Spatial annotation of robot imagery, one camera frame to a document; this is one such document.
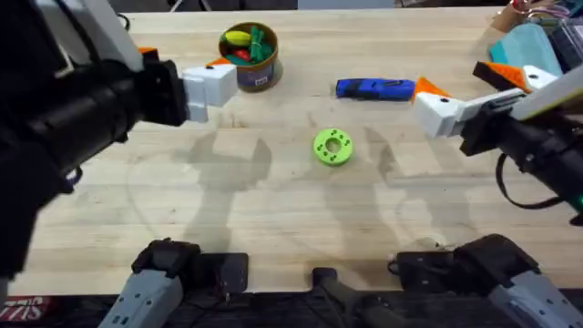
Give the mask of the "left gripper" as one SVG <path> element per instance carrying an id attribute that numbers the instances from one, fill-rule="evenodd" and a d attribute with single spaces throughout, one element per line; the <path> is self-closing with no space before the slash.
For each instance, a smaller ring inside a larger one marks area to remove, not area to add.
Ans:
<path id="1" fill-rule="evenodd" d="M 106 60 L 78 67 L 39 93 L 30 129 L 59 169 L 73 169 L 125 142 L 139 121 L 205 123 L 208 107 L 223 107 L 239 90 L 232 64 L 183 69 L 184 91 L 172 61 L 159 61 L 155 47 L 138 52 L 147 63 L 141 71 Z"/>

